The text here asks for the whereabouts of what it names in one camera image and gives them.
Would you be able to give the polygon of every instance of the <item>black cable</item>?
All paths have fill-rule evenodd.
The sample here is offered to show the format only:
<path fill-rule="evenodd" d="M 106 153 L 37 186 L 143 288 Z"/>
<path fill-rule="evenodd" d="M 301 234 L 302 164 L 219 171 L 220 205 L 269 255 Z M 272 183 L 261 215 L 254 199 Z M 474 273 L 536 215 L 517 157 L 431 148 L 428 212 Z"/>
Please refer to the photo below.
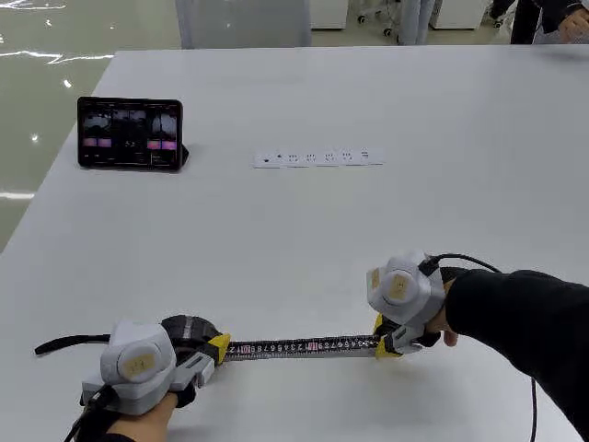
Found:
<path fill-rule="evenodd" d="M 455 260 L 463 260 L 468 262 L 474 262 L 475 264 L 480 265 L 481 267 L 485 267 L 486 269 L 491 270 L 495 273 L 501 273 L 501 271 L 490 264 L 487 264 L 485 261 L 478 260 L 477 258 L 473 258 L 468 255 L 464 255 L 462 253 L 442 253 L 441 255 L 434 255 L 427 259 L 425 259 L 420 265 L 420 270 L 427 276 L 432 274 L 437 268 L 438 264 L 443 259 L 455 259 Z M 536 380 L 531 378 L 532 381 L 532 430 L 530 433 L 530 442 L 536 441 L 536 430 L 537 430 L 537 395 L 536 395 Z"/>
<path fill-rule="evenodd" d="M 80 417 L 75 420 L 72 429 L 65 437 L 64 442 L 70 442 L 80 431 L 82 424 L 87 419 L 91 418 L 96 412 L 104 410 L 116 397 L 117 393 L 112 386 L 103 385 L 100 390 L 94 393 L 94 396 L 90 398 L 86 409 L 80 414 Z"/>
<path fill-rule="evenodd" d="M 474 262 L 475 264 L 478 264 L 481 267 L 485 267 L 485 268 L 491 270 L 492 272 L 501 273 L 501 271 L 497 267 L 493 267 L 492 265 L 487 264 L 485 261 L 478 260 L 477 258 L 473 258 L 471 256 L 464 255 L 462 253 L 443 253 L 441 255 L 432 256 L 427 261 L 430 263 L 437 264 L 440 260 L 444 260 L 444 259 L 454 259 L 454 260 L 463 260 L 463 261 Z"/>
<path fill-rule="evenodd" d="M 536 440 L 537 430 L 537 396 L 536 396 L 536 380 L 532 379 L 532 434 L 530 435 L 530 442 Z"/>

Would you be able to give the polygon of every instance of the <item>finger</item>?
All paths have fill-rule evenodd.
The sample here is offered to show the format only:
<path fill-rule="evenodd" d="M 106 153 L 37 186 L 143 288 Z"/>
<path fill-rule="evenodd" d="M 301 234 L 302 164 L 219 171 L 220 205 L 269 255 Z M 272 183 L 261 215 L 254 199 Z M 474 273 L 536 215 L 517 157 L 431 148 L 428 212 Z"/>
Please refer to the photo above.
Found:
<path fill-rule="evenodd" d="M 571 23 L 569 35 L 571 35 L 575 39 L 583 36 L 584 29 L 582 23 L 583 21 L 576 17 Z"/>
<path fill-rule="evenodd" d="M 560 25 L 559 31 L 560 31 L 560 39 L 562 40 L 563 43 L 571 42 L 571 37 L 569 36 L 569 31 L 567 30 L 566 25 Z"/>
<path fill-rule="evenodd" d="M 577 36 L 577 25 L 575 25 L 572 21 L 570 21 L 567 26 L 567 35 L 568 35 L 568 42 L 571 42 Z"/>
<path fill-rule="evenodd" d="M 444 343 L 448 347 L 454 347 L 458 343 L 458 335 L 453 331 L 445 331 L 444 332 Z"/>
<path fill-rule="evenodd" d="M 588 17 L 586 17 L 586 16 L 579 17 L 576 22 L 576 25 L 579 27 L 579 30 L 582 33 L 589 32 L 589 16 Z"/>

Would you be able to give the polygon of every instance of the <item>yellow clip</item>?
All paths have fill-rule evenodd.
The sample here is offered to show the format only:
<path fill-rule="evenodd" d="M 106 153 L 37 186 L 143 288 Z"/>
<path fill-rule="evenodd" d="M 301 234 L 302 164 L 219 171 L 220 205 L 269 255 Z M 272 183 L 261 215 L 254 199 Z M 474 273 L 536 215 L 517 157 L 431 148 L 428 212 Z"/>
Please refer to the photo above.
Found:
<path fill-rule="evenodd" d="M 225 353 L 227 353 L 229 341 L 231 341 L 231 335 L 229 333 L 220 334 L 219 336 L 215 336 L 211 341 L 209 341 L 209 344 L 214 345 L 219 349 L 219 360 L 217 361 L 218 364 L 223 363 L 223 360 L 225 359 Z"/>
<path fill-rule="evenodd" d="M 378 345 L 376 346 L 375 357 L 380 359 L 381 357 L 401 357 L 399 353 L 390 353 L 385 348 L 385 338 L 380 338 Z"/>
<path fill-rule="evenodd" d="M 376 329 L 378 329 L 378 327 L 380 327 L 381 325 L 383 325 L 383 315 L 378 313 L 378 316 L 376 317 L 375 321 L 375 327 L 372 329 L 372 333 L 376 333 Z"/>

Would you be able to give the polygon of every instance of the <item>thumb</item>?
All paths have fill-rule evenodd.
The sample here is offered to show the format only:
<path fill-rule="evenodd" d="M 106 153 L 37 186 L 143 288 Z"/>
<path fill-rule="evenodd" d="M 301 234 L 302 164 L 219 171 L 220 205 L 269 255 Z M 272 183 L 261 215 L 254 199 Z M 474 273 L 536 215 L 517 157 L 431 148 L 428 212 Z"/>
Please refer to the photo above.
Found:
<path fill-rule="evenodd" d="M 458 335 L 453 331 L 445 331 L 444 332 L 444 343 L 448 347 L 454 347 L 458 343 Z"/>

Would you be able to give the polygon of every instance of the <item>measuring tape blade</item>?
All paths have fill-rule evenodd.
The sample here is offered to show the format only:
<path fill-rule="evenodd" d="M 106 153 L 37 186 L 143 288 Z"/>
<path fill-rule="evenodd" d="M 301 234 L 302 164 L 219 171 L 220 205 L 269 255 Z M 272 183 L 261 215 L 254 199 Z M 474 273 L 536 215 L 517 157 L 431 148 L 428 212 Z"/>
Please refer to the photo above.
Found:
<path fill-rule="evenodd" d="M 371 357 L 380 337 L 370 335 L 278 341 L 234 341 L 229 343 L 225 361 L 314 357 Z"/>

